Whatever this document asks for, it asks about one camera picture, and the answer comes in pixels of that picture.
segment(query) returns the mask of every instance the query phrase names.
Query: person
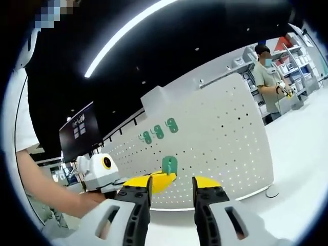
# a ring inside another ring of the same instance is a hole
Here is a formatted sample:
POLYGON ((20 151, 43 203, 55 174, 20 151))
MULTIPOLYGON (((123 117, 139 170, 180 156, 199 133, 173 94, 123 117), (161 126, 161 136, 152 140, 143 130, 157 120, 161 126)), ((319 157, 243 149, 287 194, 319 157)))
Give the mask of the person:
POLYGON ((272 120, 276 120, 281 116, 276 107, 276 102, 284 97, 282 90, 277 87, 277 83, 283 81, 287 90, 290 90, 290 87, 283 75, 277 69, 272 69, 270 49, 264 44, 258 44, 255 47, 255 52, 258 56, 258 62, 253 70, 255 85, 263 96, 266 109, 271 114, 272 120))
POLYGON ((41 229, 25 191, 42 204, 77 218, 82 218, 105 197, 95 192, 77 194, 60 186, 42 172, 28 152, 29 148, 38 145, 38 139, 29 112, 25 66, 32 57, 38 32, 37 29, 31 31, 8 82, 3 103, 2 147, 17 197, 41 229))

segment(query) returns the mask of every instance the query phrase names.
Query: white pegboard wall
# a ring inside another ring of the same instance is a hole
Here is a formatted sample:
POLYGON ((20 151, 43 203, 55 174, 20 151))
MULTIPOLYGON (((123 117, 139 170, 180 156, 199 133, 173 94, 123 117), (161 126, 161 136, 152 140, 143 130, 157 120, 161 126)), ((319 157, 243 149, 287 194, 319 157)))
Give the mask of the white pegboard wall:
POLYGON ((175 102, 156 118, 144 120, 103 148, 117 164, 121 176, 159 171, 165 156, 178 160, 178 178, 165 191, 153 194, 154 209, 189 209, 192 177, 218 180, 231 199, 248 196, 273 182, 269 143, 254 100, 239 74, 195 91, 175 102), (179 131, 171 133, 165 121, 174 118, 179 131), (138 138, 160 125, 164 138, 138 138))

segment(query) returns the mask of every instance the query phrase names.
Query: white floor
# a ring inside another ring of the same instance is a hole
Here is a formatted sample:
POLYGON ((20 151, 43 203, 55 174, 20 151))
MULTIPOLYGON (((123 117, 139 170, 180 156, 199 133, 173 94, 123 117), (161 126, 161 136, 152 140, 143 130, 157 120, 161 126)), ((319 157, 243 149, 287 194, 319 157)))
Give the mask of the white floor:
MULTIPOLYGON (((266 126, 276 198, 264 192, 242 201, 278 238, 297 240, 318 216, 328 191, 328 88, 310 95, 303 108, 266 126)), ((198 246, 193 211, 151 212, 147 246, 198 246)), ((67 217, 76 228, 78 220, 67 217)))

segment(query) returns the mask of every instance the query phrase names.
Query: television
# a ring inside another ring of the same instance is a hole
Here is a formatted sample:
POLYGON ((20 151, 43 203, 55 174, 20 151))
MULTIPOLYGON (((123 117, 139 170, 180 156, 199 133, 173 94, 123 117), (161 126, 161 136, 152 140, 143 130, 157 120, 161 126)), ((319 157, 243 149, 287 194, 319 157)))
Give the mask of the television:
POLYGON ((85 106, 60 128, 59 140, 64 163, 72 162, 78 156, 91 153, 103 144, 93 102, 85 106))

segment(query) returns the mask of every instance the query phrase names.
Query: black ceiling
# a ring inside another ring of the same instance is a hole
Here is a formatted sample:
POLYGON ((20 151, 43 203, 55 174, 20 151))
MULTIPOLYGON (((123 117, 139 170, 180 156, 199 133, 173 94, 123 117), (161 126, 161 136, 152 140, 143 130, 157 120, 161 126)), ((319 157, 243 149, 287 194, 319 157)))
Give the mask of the black ceiling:
POLYGON ((29 103, 49 156, 60 154, 58 130, 74 114, 72 109, 94 101, 105 136, 139 110, 140 97, 156 85, 237 48, 285 35, 292 11, 286 1, 177 1, 128 32, 84 78, 110 37, 157 1, 83 0, 54 29, 39 34, 27 67, 29 103))

